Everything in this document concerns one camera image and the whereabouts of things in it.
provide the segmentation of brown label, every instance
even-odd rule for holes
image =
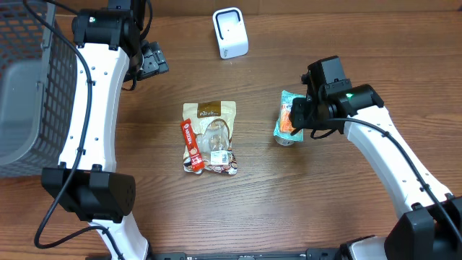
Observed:
[[[197,118],[222,115],[222,102],[212,101],[197,105]]]

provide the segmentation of orange label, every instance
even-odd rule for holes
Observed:
[[[193,127],[191,126],[191,120],[186,119],[185,121],[181,122],[180,125],[181,131],[183,131],[183,136],[185,137],[186,147],[188,148],[193,171],[196,172],[200,169],[204,169],[205,165],[202,161],[199,148],[197,147],[196,137],[194,136]]]
[[[282,104],[281,106],[281,121],[279,122],[279,131],[281,133],[291,133],[295,130],[292,127],[292,122],[290,121],[290,111],[292,109],[292,104]]]

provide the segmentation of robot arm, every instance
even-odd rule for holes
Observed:
[[[293,101],[290,120],[296,128],[294,132],[313,129],[313,137],[316,130],[330,129],[322,137],[336,130],[346,134],[377,173],[399,218],[387,238],[369,237],[346,243],[338,259],[461,259],[462,246],[457,236],[460,237],[462,223],[462,198],[455,198],[423,166],[396,130],[374,89],[369,85],[352,87],[337,56],[309,65],[302,83],[308,85],[308,93]]]
[[[352,118],[375,124],[388,131],[406,150],[406,153],[416,165],[425,182],[430,185],[438,200],[443,202],[448,199],[446,194],[450,194],[449,189],[433,177],[419,161],[398,133],[385,107],[379,108],[374,105],[363,108],[358,110],[357,115],[352,116]],[[423,207],[434,204],[423,190],[421,183],[416,179],[403,155],[390,140],[367,126],[352,122],[345,123],[344,133],[347,139],[362,152],[375,173],[377,173],[391,197],[398,218],[404,213],[412,211],[415,204],[421,204]]]
[[[150,246],[136,225],[131,210],[136,196],[133,176],[115,173],[114,137],[122,83],[168,71],[156,42],[141,39],[145,0],[110,0],[107,9],[81,10],[72,30],[78,51],[90,68],[92,104],[84,151],[70,187],[59,204],[75,212],[97,230],[110,250],[104,259],[118,260],[115,246],[125,260],[145,260]],[[45,168],[43,187],[56,198],[76,160],[87,107],[87,75],[77,59],[77,87],[71,125],[59,157],[59,168]]]

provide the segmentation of white device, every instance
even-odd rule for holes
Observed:
[[[212,16],[222,59],[242,56],[248,52],[247,32],[243,13],[236,7],[218,10]]]

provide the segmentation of mesh basket wall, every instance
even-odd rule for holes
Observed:
[[[28,3],[59,30],[54,21],[54,6],[47,6],[41,1]],[[44,31],[44,27],[23,7],[22,1],[0,2],[0,80],[8,66],[25,59],[41,58],[42,73],[37,87],[43,90],[41,108],[37,108],[41,109],[38,136],[21,157],[9,164],[0,165],[0,177],[38,175],[42,168],[58,165],[74,104],[77,60],[75,54],[58,37],[49,37],[49,34],[50,31]],[[1,145],[25,142],[23,138],[14,138],[24,136],[20,130],[6,134],[11,138]]]

